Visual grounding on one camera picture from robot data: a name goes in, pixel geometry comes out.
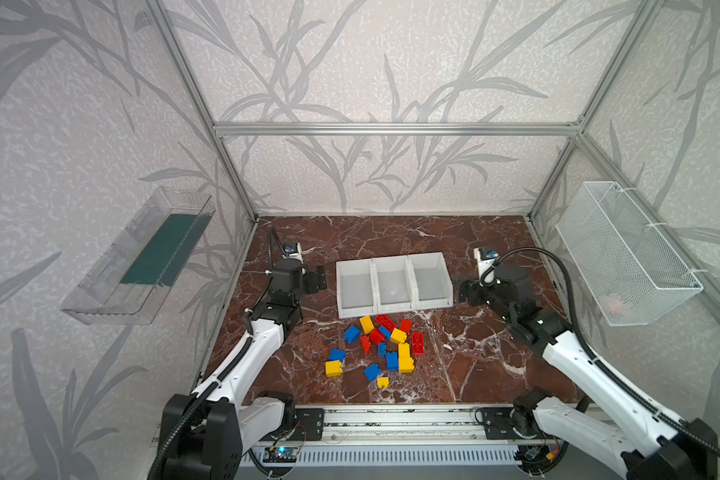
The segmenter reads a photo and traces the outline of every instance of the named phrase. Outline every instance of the red marble tabletop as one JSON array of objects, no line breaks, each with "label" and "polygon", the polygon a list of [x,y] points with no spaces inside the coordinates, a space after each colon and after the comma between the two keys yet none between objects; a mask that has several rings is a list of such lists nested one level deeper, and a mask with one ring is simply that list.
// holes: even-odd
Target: red marble tabletop
[{"label": "red marble tabletop", "polygon": [[[338,318],[336,261],[442,252],[451,279],[477,276],[472,249],[492,246],[499,253],[530,246],[528,227],[521,216],[316,216],[264,217],[246,258],[230,308],[213,347],[212,372],[243,333],[243,309],[256,301],[266,284],[266,229],[274,225],[282,241],[299,241],[311,269],[324,265],[328,290],[302,302],[304,321],[267,362],[246,400],[266,390],[288,392],[298,404],[370,402],[512,402],[538,386],[565,402],[575,401],[575,385],[545,360],[533,358],[516,344],[503,322],[487,307],[457,304],[453,308],[388,315],[399,324],[413,322],[424,333],[424,355],[416,357],[411,374],[389,372],[389,389],[379,389],[363,375],[377,362],[387,375],[386,362],[376,354],[365,356],[360,342],[348,345],[343,333],[358,319]],[[537,254],[507,259],[528,268],[538,302],[562,312],[560,300]],[[397,348],[388,342],[388,350]],[[332,348],[345,350],[344,373],[327,378],[325,361]]]}]

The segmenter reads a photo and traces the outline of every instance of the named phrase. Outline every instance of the wallpaper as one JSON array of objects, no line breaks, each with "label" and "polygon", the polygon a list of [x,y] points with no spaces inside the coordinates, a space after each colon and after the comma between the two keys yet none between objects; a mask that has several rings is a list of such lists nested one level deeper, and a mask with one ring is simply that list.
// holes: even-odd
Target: wallpaper
[{"label": "wallpaper", "polygon": [[720,283],[720,2],[661,9],[589,134]]},{"label": "wallpaper", "polygon": [[[652,398],[686,419],[703,418],[720,437],[720,326],[699,298],[650,325],[610,326],[557,234],[557,222],[582,183],[599,180],[605,178],[584,152],[576,151],[532,220],[541,243],[566,263],[576,312],[595,351]],[[563,285],[557,267],[550,271]]]},{"label": "wallpaper", "polygon": [[[157,318],[62,313],[158,186],[217,212]],[[136,476],[245,255],[238,203],[141,4],[0,2],[0,478]]]},{"label": "wallpaper", "polygon": [[[255,207],[279,213],[524,214],[562,137],[260,137],[227,143]],[[437,151],[420,162],[417,151]]]},{"label": "wallpaper", "polygon": [[[639,1],[165,4],[216,122],[569,122]],[[562,144],[226,141],[257,209],[289,214],[525,213]]]}]

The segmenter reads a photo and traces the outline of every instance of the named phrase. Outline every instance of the small yellow block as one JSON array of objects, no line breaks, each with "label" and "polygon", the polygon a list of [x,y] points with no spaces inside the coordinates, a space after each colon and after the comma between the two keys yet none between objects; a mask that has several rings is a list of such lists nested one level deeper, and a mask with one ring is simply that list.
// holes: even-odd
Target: small yellow block
[{"label": "small yellow block", "polygon": [[373,322],[371,321],[370,316],[364,316],[361,318],[360,325],[362,325],[362,330],[365,332],[365,335],[369,334],[371,330],[373,330]]},{"label": "small yellow block", "polygon": [[394,329],[392,331],[392,335],[390,337],[390,340],[394,341],[395,343],[405,343],[405,339],[408,337],[408,334],[406,332],[403,332],[400,329]]},{"label": "small yellow block", "polygon": [[398,358],[409,359],[411,358],[411,344],[401,343],[398,345]]},{"label": "small yellow block", "polygon": [[344,373],[344,371],[342,370],[342,363],[339,360],[326,362],[326,376],[339,376],[342,373]]},{"label": "small yellow block", "polygon": [[400,362],[400,373],[412,373],[413,372],[414,367],[413,367],[413,359],[412,358],[408,357],[408,358],[398,359],[398,361]]}]

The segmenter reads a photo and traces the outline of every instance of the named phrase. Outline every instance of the pile of toy blocks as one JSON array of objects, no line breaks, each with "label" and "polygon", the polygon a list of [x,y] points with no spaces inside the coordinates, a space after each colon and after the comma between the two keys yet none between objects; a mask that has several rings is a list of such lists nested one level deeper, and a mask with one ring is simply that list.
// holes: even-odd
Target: pile of toy blocks
[{"label": "pile of toy blocks", "polygon": [[[424,334],[422,332],[412,332],[412,323],[406,319],[400,322],[399,328],[386,315],[377,316],[376,323],[378,326],[374,326],[370,316],[364,316],[360,319],[360,327],[365,335],[361,334],[360,329],[355,325],[351,325],[344,332],[344,340],[351,345],[360,339],[360,345],[366,356],[371,353],[372,343],[374,343],[378,355],[386,363],[387,372],[413,373],[415,369],[413,357],[424,354]],[[397,351],[394,352],[389,349],[386,342],[397,345]],[[343,373],[342,365],[345,358],[346,353],[344,351],[331,350],[326,362],[326,375],[340,376]],[[363,372],[369,382],[376,380],[378,388],[389,388],[389,378],[380,376],[382,369],[378,363],[374,362]]]}]

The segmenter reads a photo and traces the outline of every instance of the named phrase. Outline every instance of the white wire mesh basket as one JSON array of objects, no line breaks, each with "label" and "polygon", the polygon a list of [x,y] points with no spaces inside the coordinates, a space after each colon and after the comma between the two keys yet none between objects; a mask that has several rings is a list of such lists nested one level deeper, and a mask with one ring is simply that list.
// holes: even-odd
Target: white wire mesh basket
[{"label": "white wire mesh basket", "polygon": [[616,182],[584,182],[557,231],[612,326],[655,322],[703,289]]}]

